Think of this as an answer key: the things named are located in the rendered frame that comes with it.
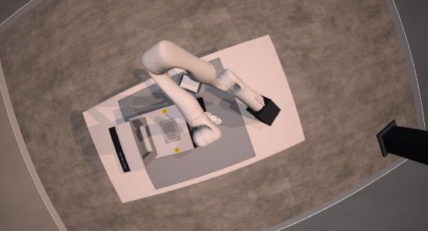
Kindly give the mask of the dark grey benchtop machine with lid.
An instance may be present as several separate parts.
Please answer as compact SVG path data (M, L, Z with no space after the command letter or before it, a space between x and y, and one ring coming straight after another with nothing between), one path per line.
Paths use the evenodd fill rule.
M175 105L129 120L105 129L121 174L146 168L155 158L198 147L192 138L198 127L190 127Z

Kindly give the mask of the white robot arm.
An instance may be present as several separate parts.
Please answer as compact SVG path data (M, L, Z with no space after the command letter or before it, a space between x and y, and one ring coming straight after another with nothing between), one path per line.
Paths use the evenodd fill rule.
M233 96L253 111L259 111L265 106L263 97L246 85L232 70L225 69L217 76L211 63L168 40L162 40L148 49L142 56L142 64L179 109L189 126L198 127L193 133L193 141L200 148L205 148L221 138L222 132L217 124L221 124L222 120L207 111L204 112L195 97L174 82L168 74L169 70L186 70L191 80L224 92L233 88Z

